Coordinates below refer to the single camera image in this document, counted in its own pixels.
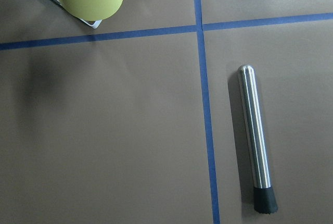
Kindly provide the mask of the steel muddler black tip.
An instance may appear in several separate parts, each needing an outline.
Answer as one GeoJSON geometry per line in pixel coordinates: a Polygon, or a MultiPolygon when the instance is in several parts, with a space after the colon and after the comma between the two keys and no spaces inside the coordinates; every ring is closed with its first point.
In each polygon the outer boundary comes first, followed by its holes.
{"type": "Polygon", "coordinates": [[[278,206],[271,184],[255,69],[251,65],[242,65],[237,74],[253,177],[254,210],[260,214],[273,214],[278,211],[278,206]]]}

